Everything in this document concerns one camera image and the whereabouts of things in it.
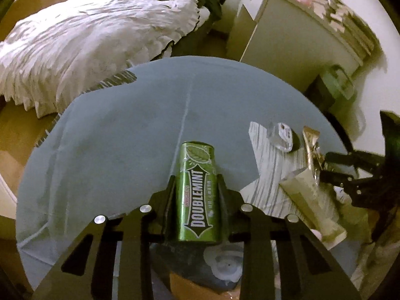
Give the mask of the gold foil snack wrapper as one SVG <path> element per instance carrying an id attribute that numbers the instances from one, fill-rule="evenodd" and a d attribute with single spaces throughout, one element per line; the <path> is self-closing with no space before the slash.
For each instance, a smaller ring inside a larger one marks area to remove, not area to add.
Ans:
<path id="1" fill-rule="evenodd" d="M 321 171 L 325 169 L 325 156 L 321 152 L 321 148 L 319 146 L 320 132 L 304 126 L 302 130 L 302 136 L 306 148 L 307 167 L 311 171 L 316 185 L 319 185 Z"/>

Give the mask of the small clear bottle black cap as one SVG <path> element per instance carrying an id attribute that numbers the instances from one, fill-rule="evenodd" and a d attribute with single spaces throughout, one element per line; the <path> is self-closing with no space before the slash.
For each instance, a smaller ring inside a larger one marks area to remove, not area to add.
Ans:
<path id="1" fill-rule="evenodd" d="M 268 141 L 283 153 L 292 153 L 301 146 L 300 138 L 284 122 L 270 122 L 266 128 Z"/>

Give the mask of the green Doublemint gum can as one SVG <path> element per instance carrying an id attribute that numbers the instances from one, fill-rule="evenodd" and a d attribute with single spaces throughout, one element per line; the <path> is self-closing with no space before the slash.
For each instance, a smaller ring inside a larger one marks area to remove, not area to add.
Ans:
<path id="1" fill-rule="evenodd" d="M 185 243 L 221 241 L 214 147 L 198 141 L 180 146 L 176 184 L 177 239 Z"/>

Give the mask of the black trash bin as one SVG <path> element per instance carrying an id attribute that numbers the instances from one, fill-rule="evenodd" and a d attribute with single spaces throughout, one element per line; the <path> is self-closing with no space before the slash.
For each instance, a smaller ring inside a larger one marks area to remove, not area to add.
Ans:
<path id="1" fill-rule="evenodd" d="M 326 162 L 344 165 L 347 167 L 353 166 L 354 168 L 361 167 L 362 160 L 360 160 L 354 153 L 352 142 L 345 131 L 344 127 L 340 124 L 338 119 L 328 111 L 330 106 L 334 105 L 335 99 L 329 92 L 323 79 L 318 74 L 314 81 L 306 89 L 304 96 L 311 101 L 329 121 L 330 125 L 338 134 L 346 149 L 346 154 L 338 152 L 328 152 L 326 154 Z"/>

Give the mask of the beige paper box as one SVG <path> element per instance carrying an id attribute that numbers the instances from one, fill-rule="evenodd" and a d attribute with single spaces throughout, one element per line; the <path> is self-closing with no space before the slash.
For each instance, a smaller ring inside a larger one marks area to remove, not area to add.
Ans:
<path id="1" fill-rule="evenodd" d="M 298 169 L 283 178 L 279 185 L 321 234 L 326 249 L 333 249 L 346 237 L 347 231 L 324 209 L 323 192 L 308 168 Z"/>

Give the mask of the white striped paper sheet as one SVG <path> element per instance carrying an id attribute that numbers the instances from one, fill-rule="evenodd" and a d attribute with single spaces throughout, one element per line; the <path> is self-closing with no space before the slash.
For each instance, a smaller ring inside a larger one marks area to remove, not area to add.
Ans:
<path id="1" fill-rule="evenodd" d="M 279 182 L 293 171 L 305 168 L 305 149 L 300 148 L 291 153 L 278 150 L 268 140 L 267 128 L 257 122 L 250 123 L 248 133 L 258 177 L 240 190 L 244 201 L 273 217 L 298 215 L 311 228 L 313 224 L 279 185 Z"/>

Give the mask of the green translucent bag on cabinet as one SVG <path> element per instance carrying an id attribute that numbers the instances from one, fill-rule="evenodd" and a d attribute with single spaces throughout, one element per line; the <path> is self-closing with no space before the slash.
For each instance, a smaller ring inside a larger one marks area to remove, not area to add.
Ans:
<path id="1" fill-rule="evenodd" d="M 319 76 L 335 100 L 338 98 L 350 100 L 353 97 L 355 93 L 353 81 L 340 64 L 325 66 Z"/>

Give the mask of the round blue-grey table cloth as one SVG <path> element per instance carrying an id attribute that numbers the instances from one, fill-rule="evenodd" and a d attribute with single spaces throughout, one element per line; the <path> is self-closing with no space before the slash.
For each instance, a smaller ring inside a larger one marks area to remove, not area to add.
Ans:
<path id="1" fill-rule="evenodd" d="M 133 83 L 77 97 L 34 148 L 18 188 L 16 240 L 32 288 L 97 215 L 127 213 L 163 190 L 180 144 L 212 145 L 226 185 L 258 179 L 251 123 L 320 132 L 345 147 L 303 94 L 263 70 L 217 57 L 171 57 L 133 67 Z"/>

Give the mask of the white cabinet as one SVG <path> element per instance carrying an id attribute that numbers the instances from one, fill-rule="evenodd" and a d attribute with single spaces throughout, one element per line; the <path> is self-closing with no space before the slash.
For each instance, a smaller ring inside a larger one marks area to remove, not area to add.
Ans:
<path id="1" fill-rule="evenodd" d="M 296 0 L 241 0 L 227 41 L 231 60 L 304 92 L 328 65 L 352 75 L 364 61 L 314 11 Z"/>

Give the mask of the pile of toys and books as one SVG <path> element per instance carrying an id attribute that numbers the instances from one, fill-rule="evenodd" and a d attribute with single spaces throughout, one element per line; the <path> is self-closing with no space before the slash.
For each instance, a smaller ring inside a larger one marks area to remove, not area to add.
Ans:
<path id="1" fill-rule="evenodd" d="M 352 50 L 364 59 L 380 48 L 370 26 L 342 0 L 296 0 L 325 21 Z"/>

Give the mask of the bed with white duvet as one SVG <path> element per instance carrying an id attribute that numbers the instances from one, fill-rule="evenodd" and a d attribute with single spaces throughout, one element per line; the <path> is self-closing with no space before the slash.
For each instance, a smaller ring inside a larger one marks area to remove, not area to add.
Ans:
<path id="1" fill-rule="evenodd" d="M 213 20 L 202 0 L 66 0 L 18 20 L 1 41 L 1 96 L 59 113 L 102 79 L 169 56 Z"/>

